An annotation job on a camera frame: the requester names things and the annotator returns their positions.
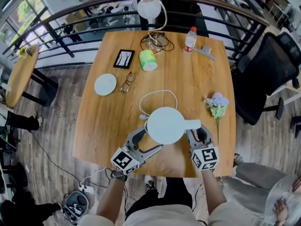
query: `hydrangea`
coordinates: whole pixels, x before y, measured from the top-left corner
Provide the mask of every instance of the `hydrangea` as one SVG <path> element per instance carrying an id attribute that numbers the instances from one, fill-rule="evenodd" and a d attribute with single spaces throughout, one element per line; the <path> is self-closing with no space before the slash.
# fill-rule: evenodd
<path id="1" fill-rule="evenodd" d="M 217 126 L 217 144 L 219 143 L 219 120 L 226 113 L 227 106 L 229 105 L 229 100 L 225 98 L 221 93 L 215 92 L 212 98 L 207 98 L 204 103 L 208 105 L 212 116 L 216 119 Z"/>

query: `flower stem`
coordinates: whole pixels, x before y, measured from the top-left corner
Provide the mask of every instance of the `flower stem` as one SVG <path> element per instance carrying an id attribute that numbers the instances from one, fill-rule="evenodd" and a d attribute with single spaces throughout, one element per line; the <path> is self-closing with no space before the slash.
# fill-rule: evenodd
<path id="1" fill-rule="evenodd" d="M 216 126 L 217 126 L 217 145 L 220 142 L 220 119 L 216 119 Z"/>

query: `eyeglasses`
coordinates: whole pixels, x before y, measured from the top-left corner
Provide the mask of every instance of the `eyeglasses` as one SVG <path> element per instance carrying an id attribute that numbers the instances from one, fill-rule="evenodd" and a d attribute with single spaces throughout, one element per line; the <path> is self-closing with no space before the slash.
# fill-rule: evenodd
<path id="1" fill-rule="evenodd" d="M 128 73 L 127 79 L 120 87 L 119 92 L 125 92 L 125 93 L 128 92 L 130 89 L 130 85 L 128 83 L 133 82 L 134 80 L 135 80 L 135 75 L 132 72 Z"/>

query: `white kettle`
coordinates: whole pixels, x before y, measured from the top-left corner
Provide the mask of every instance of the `white kettle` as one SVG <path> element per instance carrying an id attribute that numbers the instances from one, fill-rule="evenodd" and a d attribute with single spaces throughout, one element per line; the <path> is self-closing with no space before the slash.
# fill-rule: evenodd
<path id="1" fill-rule="evenodd" d="M 185 120 L 178 110 L 171 107 L 155 110 L 145 123 L 149 136 L 163 145 L 175 143 L 181 139 L 186 130 L 200 127 L 200 120 Z"/>

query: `black picture frame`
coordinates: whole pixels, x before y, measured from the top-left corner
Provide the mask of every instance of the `black picture frame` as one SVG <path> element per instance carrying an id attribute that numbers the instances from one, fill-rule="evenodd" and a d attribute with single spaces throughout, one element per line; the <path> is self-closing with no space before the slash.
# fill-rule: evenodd
<path id="1" fill-rule="evenodd" d="M 132 59 L 134 57 L 134 53 L 135 53 L 134 50 L 121 49 L 117 55 L 117 58 L 115 60 L 113 67 L 120 68 L 120 69 L 129 69 Z M 122 62 L 122 60 L 123 60 L 123 58 L 122 58 L 123 55 L 126 56 L 126 60 L 123 62 L 124 65 L 121 65 L 120 62 Z"/>

